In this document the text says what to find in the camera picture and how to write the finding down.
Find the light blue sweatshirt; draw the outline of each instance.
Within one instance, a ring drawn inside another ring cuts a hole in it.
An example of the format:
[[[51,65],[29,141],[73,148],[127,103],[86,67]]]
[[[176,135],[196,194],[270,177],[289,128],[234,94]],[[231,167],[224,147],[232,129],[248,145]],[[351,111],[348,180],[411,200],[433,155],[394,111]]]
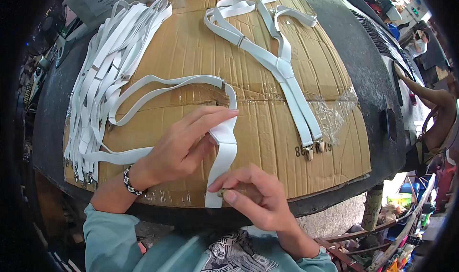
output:
[[[162,272],[335,272],[324,248],[312,259],[294,261],[280,246],[275,233],[249,227],[227,235],[203,231],[194,235],[172,232],[144,255],[134,226],[139,219],[127,214],[84,210],[87,271]]]

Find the white elastic band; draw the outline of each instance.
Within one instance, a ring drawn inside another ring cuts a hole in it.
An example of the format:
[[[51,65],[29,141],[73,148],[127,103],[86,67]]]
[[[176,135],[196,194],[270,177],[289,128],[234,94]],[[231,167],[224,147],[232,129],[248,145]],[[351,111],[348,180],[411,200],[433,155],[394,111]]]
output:
[[[272,18],[265,7],[265,3],[276,0],[260,0],[258,9],[271,34],[278,40],[278,56],[274,56],[266,49],[252,43],[237,28],[225,20],[227,17],[237,16],[251,12],[255,9],[255,2],[250,0],[220,0],[215,8],[208,9],[204,16],[204,23],[215,34],[223,37],[229,42],[249,52],[263,66],[274,75],[279,82],[287,100],[290,113],[295,122],[296,128],[301,138],[301,145],[308,147],[314,141],[321,141],[322,132],[314,114],[306,102],[301,88],[295,79],[291,66],[291,46],[284,35],[279,31],[277,18],[280,15],[289,15],[298,19],[303,25],[314,26],[317,22],[316,17],[309,16],[294,9],[278,5],[276,13]]]
[[[128,4],[120,0],[113,6],[112,16],[99,28],[89,43],[88,52],[70,96],[69,139],[64,151],[66,161],[71,161],[76,181],[98,181],[98,162],[107,161],[124,165],[135,163],[146,156],[153,147],[115,152],[103,143],[107,120],[116,126],[127,123],[133,115],[152,98],[176,88],[205,83],[223,88],[230,100],[230,109],[236,109],[236,94],[221,78],[196,75],[163,80],[154,75],[141,78],[122,95],[121,87],[140,63],[153,35],[172,14],[167,0],[157,0],[150,7],[139,2]],[[135,91],[150,82],[172,85],[157,89],[141,97],[119,121],[116,112],[120,105]],[[208,186],[229,169],[237,144],[233,134],[236,117],[210,129],[210,135],[220,146],[217,158],[210,170]],[[104,147],[107,152],[99,151]],[[222,200],[216,194],[207,193],[206,207],[221,207]]]

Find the graphic print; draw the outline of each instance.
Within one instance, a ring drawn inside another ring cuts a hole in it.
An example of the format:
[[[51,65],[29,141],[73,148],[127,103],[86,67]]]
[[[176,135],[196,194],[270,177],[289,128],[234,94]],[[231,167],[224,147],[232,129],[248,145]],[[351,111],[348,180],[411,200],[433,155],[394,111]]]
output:
[[[279,266],[253,250],[246,230],[221,237],[204,253],[209,257],[201,272],[267,272]]]

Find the black table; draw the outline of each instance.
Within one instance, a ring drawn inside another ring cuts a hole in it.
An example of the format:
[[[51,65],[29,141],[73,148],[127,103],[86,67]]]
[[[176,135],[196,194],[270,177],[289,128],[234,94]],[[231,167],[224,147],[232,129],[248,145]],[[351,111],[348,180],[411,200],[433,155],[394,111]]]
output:
[[[387,135],[380,130],[379,114],[384,108],[383,96],[393,101],[397,100],[397,96],[376,46],[340,0],[308,1],[353,81],[370,143],[372,172],[328,191],[291,201],[290,210],[296,217],[323,211],[395,175],[404,165],[407,148],[402,110],[404,115],[413,113],[409,106],[395,108],[398,142],[390,143]],[[62,136],[70,93],[93,34],[95,32],[76,42],[61,66],[49,71],[38,103],[33,132],[34,166],[59,189],[85,203],[89,202],[92,192],[64,182]],[[250,224],[247,218],[232,208],[169,208],[135,203],[128,213],[144,221],[175,226],[240,227]]]

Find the corrugated cardboard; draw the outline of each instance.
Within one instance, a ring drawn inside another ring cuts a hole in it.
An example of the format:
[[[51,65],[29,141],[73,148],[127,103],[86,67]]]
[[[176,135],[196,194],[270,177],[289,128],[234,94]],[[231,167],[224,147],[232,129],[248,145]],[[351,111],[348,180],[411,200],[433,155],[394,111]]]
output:
[[[238,153],[231,168],[255,163],[274,173],[284,184],[289,199],[329,189],[370,172],[368,138],[359,106],[345,116],[338,133],[339,144],[327,145],[326,152],[314,154],[314,159],[308,161],[300,149],[300,138],[284,94],[271,72],[205,26],[204,12],[218,0],[170,1],[173,14],[153,37],[130,84],[148,74],[163,79],[196,74],[222,77],[236,91],[240,110],[234,128]],[[278,4],[314,14],[306,0],[278,0],[267,7],[275,8]],[[270,37],[257,11],[228,20],[248,39],[277,53],[277,41]],[[352,83],[324,29],[319,23],[314,28],[302,27],[290,17],[281,17],[279,23],[292,45],[293,69],[306,99],[313,101],[321,96],[327,106],[344,112],[336,100]],[[162,87],[162,84],[148,84],[138,90],[119,108],[117,119],[141,96]],[[153,146],[171,124],[199,105],[209,104],[227,105],[228,98],[221,90],[205,84],[187,85],[164,93],[146,103],[126,125],[107,130],[104,143],[114,151]],[[153,187],[138,201],[203,207],[207,177],[215,155],[215,152],[210,154],[186,180]],[[122,171],[123,166],[101,162],[99,183]],[[71,166],[66,168],[66,179],[75,184]]]

